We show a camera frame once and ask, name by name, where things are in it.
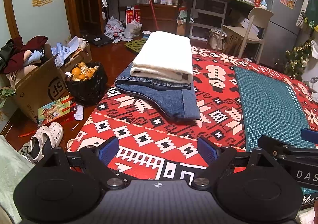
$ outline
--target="stack of folded clothes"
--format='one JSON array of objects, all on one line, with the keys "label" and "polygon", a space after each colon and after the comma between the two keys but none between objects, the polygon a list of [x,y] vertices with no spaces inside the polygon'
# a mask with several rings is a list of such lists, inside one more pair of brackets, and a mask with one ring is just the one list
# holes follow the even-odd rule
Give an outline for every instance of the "stack of folded clothes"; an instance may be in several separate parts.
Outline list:
[{"label": "stack of folded clothes", "polygon": [[187,37],[162,31],[151,33],[137,57],[117,77],[115,86],[155,103],[174,121],[200,119]]},{"label": "stack of folded clothes", "polygon": [[10,86],[15,85],[29,72],[41,66],[47,60],[44,57],[43,46],[47,37],[37,36],[25,45],[22,38],[10,39],[0,50],[0,73],[6,74]]}]

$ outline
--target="red patterned tablecloth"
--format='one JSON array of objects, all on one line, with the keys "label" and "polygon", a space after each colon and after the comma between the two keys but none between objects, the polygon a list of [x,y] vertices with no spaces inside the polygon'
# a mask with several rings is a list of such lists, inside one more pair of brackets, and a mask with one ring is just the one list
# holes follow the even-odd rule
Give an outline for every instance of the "red patterned tablecloth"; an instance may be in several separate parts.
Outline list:
[{"label": "red patterned tablecloth", "polygon": [[119,138],[120,149],[109,167],[141,179],[186,179],[207,167],[197,138],[217,145],[245,148],[244,122],[233,66],[289,84],[312,129],[318,129],[317,105],[306,85],[269,68],[220,52],[192,47],[194,88],[201,119],[176,124],[142,99],[111,87],[91,114],[69,151]]}]

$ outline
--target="bolt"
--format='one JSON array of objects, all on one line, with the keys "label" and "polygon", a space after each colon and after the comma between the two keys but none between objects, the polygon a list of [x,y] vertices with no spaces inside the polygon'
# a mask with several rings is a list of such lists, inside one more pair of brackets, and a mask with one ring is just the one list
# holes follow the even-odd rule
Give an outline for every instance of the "bolt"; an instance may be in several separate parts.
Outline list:
[{"label": "bolt", "polygon": [[118,187],[123,184],[123,181],[119,178],[111,178],[107,180],[107,184],[111,187]]},{"label": "bolt", "polygon": [[210,183],[210,181],[204,177],[199,177],[194,180],[194,183],[197,186],[207,186]]}]

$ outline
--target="chair seat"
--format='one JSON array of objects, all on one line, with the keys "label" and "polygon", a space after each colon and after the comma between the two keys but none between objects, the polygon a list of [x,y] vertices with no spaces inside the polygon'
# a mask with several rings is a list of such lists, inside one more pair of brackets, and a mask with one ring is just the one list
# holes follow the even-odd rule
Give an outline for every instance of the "chair seat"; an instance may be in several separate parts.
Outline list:
[{"label": "chair seat", "polygon": [[[235,34],[241,36],[242,38],[244,38],[247,29],[246,28],[240,28],[240,27],[231,27],[231,26],[223,26],[223,28],[225,30],[229,30],[231,32],[234,32]],[[253,42],[253,43],[259,43],[261,41],[261,39],[259,39],[257,37],[257,35],[254,33],[254,31],[250,31],[248,38],[247,38],[248,42]]]}]

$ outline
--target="black package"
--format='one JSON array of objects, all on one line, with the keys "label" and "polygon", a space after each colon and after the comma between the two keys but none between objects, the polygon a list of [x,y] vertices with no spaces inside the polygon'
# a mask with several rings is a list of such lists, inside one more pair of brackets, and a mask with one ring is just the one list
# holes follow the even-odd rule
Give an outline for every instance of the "black package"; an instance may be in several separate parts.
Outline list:
[{"label": "black package", "polygon": [[85,106],[97,105],[106,92],[108,78],[101,63],[92,62],[86,63],[86,65],[88,67],[98,66],[92,78],[81,81],[68,81],[69,78],[66,78],[65,83],[76,102]]}]

